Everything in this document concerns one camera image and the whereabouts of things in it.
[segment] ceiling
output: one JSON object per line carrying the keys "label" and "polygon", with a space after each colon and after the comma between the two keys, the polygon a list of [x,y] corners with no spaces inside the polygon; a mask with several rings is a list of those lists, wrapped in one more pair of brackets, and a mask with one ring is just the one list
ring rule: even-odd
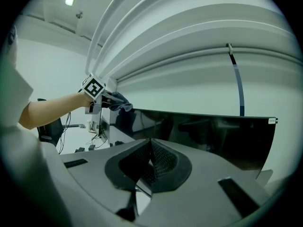
{"label": "ceiling", "polygon": [[[22,14],[91,39],[110,2],[111,0],[75,0],[73,6],[68,6],[65,4],[65,0],[31,0],[23,9]],[[126,14],[129,9],[121,8],[120,13]],[[83,13],[83,18],[78,19],[76,14],[80,12]],[[110,30],[105,30],[105,35],[99,44],[104,43],[109,33]]]}

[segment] hand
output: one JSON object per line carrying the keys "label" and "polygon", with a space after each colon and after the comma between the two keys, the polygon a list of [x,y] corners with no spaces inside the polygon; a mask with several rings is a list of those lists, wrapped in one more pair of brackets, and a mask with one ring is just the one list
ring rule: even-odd
{"label": "hand", "polygon": [[81,106],[82,107],[89,107],[90,103],[93,99],[87,95],[85,92],[79,92],[81,98]]}

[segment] white label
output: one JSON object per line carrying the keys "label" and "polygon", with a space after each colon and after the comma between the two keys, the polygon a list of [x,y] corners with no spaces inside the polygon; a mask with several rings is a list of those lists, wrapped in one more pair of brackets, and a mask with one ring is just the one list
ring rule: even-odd
{"label": "white label", "polygon": [[276,123],[276,118],[269,118],[268,119],[268,124],[275,124]]}

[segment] dark gray cloth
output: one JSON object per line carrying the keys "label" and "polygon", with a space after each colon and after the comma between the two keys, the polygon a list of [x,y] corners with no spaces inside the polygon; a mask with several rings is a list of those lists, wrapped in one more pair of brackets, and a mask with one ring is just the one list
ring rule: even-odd
{"label": "dark gray cloth", "polygon": [[123,108],[125,110],[125,112],[129,112],[133,109],[133,105],[131,103],[129,103],[129,101],[121,93],[113,92],[112,96],[123,100],[124,103],[116,103],[116,104],[109,106],[108,108],[111,111],[117,111],[117,110]]}

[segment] forearm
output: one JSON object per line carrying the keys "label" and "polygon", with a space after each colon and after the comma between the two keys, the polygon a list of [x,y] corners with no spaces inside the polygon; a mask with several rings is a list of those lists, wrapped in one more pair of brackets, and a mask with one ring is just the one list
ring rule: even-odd
{"label": "forearm", "polygon": [[86,104],[83,93],[75,93],[53,100],[30,102],[24,108],[19,123],[27,129],[33,129],[51,123]]}

